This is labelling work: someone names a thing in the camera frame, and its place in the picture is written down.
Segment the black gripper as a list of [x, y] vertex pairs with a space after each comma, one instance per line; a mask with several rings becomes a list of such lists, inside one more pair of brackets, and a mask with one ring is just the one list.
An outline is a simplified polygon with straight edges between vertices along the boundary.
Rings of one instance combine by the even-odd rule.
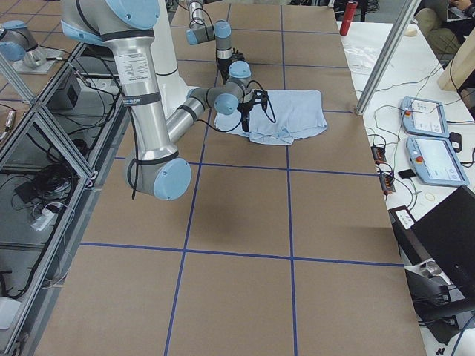
[[226, 84], [229, 79], [229, 68], [232, 64], [231, 57], [227, 59], [216, 59], [217, 68], [220, 71], [223, 84]]
[[255, 101], [253, 99], [238, 104], [237, 110], [240, 112], [241, 115], [241, 126], [244, 132], [249, 132], [249, 115], [254, 105]]

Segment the black monitor on arm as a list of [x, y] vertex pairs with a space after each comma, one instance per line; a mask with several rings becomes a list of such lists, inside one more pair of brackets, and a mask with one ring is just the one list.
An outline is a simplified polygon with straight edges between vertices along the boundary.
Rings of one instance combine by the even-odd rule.
[[433, 259], [465, 295], [474, 296], [474, 192], [458, 187], [415, 220], [406, 206], [389, 210], [396, 241], [411, 264]]

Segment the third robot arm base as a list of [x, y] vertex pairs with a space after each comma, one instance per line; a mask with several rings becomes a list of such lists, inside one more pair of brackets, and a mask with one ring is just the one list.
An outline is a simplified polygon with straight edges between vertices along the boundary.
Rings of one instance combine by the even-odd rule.
[[61, 50], [42, 47], [20, 20], [1, 23], [1, 55], [19, 73], [47, 73], [59, 59]]

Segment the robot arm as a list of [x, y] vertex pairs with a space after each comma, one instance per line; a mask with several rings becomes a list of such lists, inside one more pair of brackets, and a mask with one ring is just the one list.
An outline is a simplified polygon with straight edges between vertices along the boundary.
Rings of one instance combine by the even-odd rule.
[[229, 79], [229, 67], [233, 63], [232, 29], [226, 20], [213, 22], [204, 8], [205, 1], [184, 1], [189, 12], [189, 28], [186, 40], [190, 45], [214, 41], [215, 62], [223, 84]]
[[231, 60], [231, 29], [220, 20], [212, 30], [217, 61], [226, 64], [224, 84], [192, 88], [177, 71], [174, 45], [164, 1], [63, 1], [66, 36], [111, 50], [130, 112], [135, 150], [124, 170], [134, 191], [162, 200], [181, 197], [191, 182], [191, 167], [179, 156], [177, 141], [214, 108], [240, 112], [245, 128], [256, 93], [245, 61]]

